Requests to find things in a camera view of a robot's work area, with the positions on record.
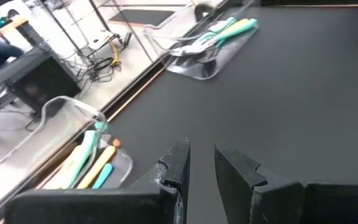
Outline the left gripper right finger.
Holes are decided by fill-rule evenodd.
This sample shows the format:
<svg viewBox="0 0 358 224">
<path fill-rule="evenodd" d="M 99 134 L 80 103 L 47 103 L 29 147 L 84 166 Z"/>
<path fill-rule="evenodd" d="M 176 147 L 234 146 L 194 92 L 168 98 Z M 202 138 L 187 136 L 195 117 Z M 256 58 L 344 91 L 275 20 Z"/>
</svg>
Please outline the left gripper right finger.
<svg viewBox="0 0 358 224">
<path fill-rule="evenodd" d="M 214 163 L 228 224 L 358 224 L 358 184 L 287 179 L 223 144 Z"/>
</svg>

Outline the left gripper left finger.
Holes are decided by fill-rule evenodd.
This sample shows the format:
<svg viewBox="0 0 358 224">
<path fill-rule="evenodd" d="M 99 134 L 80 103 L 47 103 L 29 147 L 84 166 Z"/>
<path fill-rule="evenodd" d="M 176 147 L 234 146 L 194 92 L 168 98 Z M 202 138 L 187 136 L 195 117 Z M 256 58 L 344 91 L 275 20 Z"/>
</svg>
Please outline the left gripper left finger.
<svg viewBox="0 0 358 224">
<path fill-rule="evenodd" d="M 186 224 L 191 144 L 176 142 L 125 188 L 28 190 L 6 206 L 5 224 Z"/>
</svg>

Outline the silver spoon teal handle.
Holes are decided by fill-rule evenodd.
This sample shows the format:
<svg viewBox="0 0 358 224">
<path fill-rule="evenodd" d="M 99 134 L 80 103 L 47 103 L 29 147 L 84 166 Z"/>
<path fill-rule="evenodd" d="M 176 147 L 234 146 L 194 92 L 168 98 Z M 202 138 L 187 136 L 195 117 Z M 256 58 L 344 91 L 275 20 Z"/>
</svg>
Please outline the silver spoon teal handle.
<svg viewBox="0 0 358 224">
<path fill-rule="evenodd" d="M 234 22 L 235 18 L 233 17 L 229 17 L 225 21 L 216 22 L 192 43 L 171 50 L 170 55 L 181 57 L 183 55 L 193 55 L 205 51 L 207 48 L 212 46 L 212 44 L 208 44 L 208 41 L 212 40 L 213 37 L 220 34 L 224 29 L 227 29 L 229 26 L 233 25 Z"/>
<path fill-rule="evenodd" d="M 224 29 L 218 35 L 215 35 L 212 40 L 217 42 L 220 40 L 224 40 L 228 37 L 232 37 L 234 35 L 246 32 L 248 30 L 253 29 L 257 24 L 257 19 L 242 19 L 240 21 L 235 22 L 233 25 L 230 25 L 228 28 Z"/>
</svg>

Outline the clear plastic bin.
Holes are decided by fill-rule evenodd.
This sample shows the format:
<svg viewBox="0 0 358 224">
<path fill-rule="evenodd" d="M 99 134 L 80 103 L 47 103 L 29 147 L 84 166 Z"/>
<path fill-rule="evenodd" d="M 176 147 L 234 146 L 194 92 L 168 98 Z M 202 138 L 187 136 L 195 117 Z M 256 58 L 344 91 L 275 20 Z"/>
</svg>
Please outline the clear plastic bin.
<svg viewBox="0 0 358 224">
<path fill-rule="evenodd" d="M 147 24 L 144 26 L 142 32 L 143 35 L 149 39 L 149 42 L 155 44 L 154 48 L 157 53 L 166 54 L 168 58 L 167 61 L 165 62 L 165 66 L 167 67 L 168 71 L 179 75 L 191 77 L 196 80 L 209 80 L 215 77 L 218 74 L 218 72 L 223 68 L 223 66 L 225 66 L 230 61 L 230 59 L 232 59 L 235 56 L 235 54 L 239 51 L 239 49 L 255 34 L 255 32 L 258 29 L 258 21 L 253 29 L 234 35 L 232 37 L 228 37 L 224 40 L 220 40 L 222 44 L 220 45 L 220 51 L 216 56 L 216 68 L 212 76 L 209 78 L 201 77 L 202 65 L 198 63 L 198 59 L 203 56 L 204 51 L 193 55 L 183 55 L 181 57 L 170 55 L 170 51 L 177 47 L 181 47 L 192 43 L 200 35 L 204 34 L 211 25 L 215 24 L 218 21 L 225 21 L 229 17 L 235 18 L 235 22 L 240 21 L 242 19 L 254 18 L 254 17 L 246 18 L 244 16 L 251 8 L 253 8 L 254 3 L 252 2 L 237 3 L 236 6 L 238 8 L 235 9 L 234 12 L 228 15 L 227 17 L 224 17 L 222 19 L 217 18 L 213 22 L 208 22 L 206 24 L 206 27 L 202 28 L 197 34 L 189 37 L 175 37 L 171 35 L 159 34 L 157 31 L 160 30 L 163 26 L 165 26 L 167 22 L 163 22 L 158 26 Z M 216 43 L 217 42 L 213 40 L 208 41 L 208 44 L 212 44 L 212 46 Z"/>
<path fill-rule="evenodd" d="M 41 189 L 62 189 L 60 184 L 63 177 L 63 165 L 68 162 L 75 147 L 82 143 L 85 132 L 95 130 L 94 148 L 74 183 L 67 188 L 77 189 L 77 185 L 102 152 L 108 146 L 113 146 L 114 139 L 118 139 L 113 133 L 112 126 L 102 112 L 68 96 L 58 96 L 46 102 L 39 115 L 40 120 L 33 131 L 0 160 L 0 165 L 13 164 L 23 159 L 24 166 L 21 170 L 28 174 L 38 169 L 41 162 L 45 162 L 52 156 L 62 156 L 63 160 L 39 186 Z M 111 188 L 118 188 L 131 173 L 133 160 L 121 145 L 116 147 L 115 154 L 108 163 L 112 164 L 114 169 L 104 184 Z"/>
</svg>

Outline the black computer tower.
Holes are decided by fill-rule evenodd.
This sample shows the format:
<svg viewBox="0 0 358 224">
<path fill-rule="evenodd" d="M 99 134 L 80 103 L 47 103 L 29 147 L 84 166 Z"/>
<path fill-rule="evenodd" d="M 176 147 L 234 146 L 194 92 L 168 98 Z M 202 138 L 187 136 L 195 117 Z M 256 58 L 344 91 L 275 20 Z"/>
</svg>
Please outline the black computer tower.
<svg viewBox="0 0 358 224">
<path fill-rule="evenodd" d="M 74 97 L 81 91 L 70 69 L 53 57 L 21 65 L 7 86 L 37 114 L 49 100 L 57 96 Z"/>
</svg>

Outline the gray office desk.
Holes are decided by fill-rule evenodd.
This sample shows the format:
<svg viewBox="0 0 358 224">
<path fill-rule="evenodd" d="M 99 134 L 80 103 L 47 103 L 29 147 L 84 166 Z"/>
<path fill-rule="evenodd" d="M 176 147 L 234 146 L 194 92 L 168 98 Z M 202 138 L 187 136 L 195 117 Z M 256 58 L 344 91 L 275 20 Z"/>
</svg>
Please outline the gray office desk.
<svg viewBox="0 0 358 224">
<path fill-rule="evenodd" d="M 23 77 L 51 56 L 52 48 L 47 43 L 34 47 L 20 58 L 0 68 L 0 86 Z"/>
</svg>

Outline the white power adapter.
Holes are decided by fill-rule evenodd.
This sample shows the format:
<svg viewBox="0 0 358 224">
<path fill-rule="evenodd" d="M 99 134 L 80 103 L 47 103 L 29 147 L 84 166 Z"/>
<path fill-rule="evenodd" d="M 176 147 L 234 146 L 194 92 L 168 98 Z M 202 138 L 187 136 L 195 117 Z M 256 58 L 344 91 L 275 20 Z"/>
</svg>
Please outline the white power adapter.
<svg viewBox="0 0 358 224">
<path fill-rule="evenodd" d="M 118 37 L 119 34 L 112 33 L 108 30 L 101 30 L 90 40 L 88 47 L 92 50 L 100 49 L 104 44 Z"/>
</svg>

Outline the hazard-striped floor mat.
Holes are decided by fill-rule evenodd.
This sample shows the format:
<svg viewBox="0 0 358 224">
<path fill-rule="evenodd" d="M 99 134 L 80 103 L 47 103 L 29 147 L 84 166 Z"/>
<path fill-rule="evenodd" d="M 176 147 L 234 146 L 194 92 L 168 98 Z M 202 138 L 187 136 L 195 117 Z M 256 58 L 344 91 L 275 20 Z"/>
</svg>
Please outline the hazard-striped floor mat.
<svg viewBox="0 0 358 224">
<path fill-rule="evenodd" d="M 124 9 L 108 20 L 111 24 L 125 25 L 127 19 L 132 26 L 141 27 L 143 25 L 158 26 L 173 14 L 173 11 L 144 10 L 144 9 Z"/>
</svg>

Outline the tan wooden board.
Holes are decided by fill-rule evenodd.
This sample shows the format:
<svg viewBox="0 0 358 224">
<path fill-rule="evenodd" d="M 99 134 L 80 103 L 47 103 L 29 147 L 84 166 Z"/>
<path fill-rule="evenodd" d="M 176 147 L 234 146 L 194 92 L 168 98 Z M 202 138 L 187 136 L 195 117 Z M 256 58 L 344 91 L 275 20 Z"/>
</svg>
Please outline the tan wooden board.
<svg viewBox="0 0 358 224">
<path fill-rule="evenodd" d="M 15 16 L 10 23 L 0 28 L 0 37 L 9 33 L 13 29 L 18 28 L 28 22 L 28 19 L 23 16 Z"/>
</svg>

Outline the metal frame legs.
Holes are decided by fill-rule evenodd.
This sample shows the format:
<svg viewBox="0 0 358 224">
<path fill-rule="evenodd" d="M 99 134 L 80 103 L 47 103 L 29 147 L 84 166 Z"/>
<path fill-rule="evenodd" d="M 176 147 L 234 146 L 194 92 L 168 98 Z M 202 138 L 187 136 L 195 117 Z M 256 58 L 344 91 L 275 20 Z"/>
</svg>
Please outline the metal frame legs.
<svg viewBox="0 0 358 224">
<path fill-rule="evenodd" d="M 140 34 L 128 23 L 125 16 L 123 18 L 126 24 L 113 28 L 101 12 L 101 7 L 105 3 L 112 2 L 113 9 L 109 11 L 109 15 L 122 13 L 116 0 L 37 0 L 37 2 L 61 30 L 62 38 L 51 32 L 48 33 L 48 38 L 57 43 L 55 49 L 64 57 L 78 57 L 87 61 L 114 57 L 113 49 L 109 46 L 113 44 L 119 52 L 125 52 L 132 58 L 142 56 L 146 61 L 154 61 L 141 41 Z M 90 40 L 101 30 L 108 30 L 119 36 L 98 50 L 90 49 L 88 47 Z M 132 38 L 129 45 L 123 47 L 122 41 L 127 32 L 132 33 Z"/>
</svg>

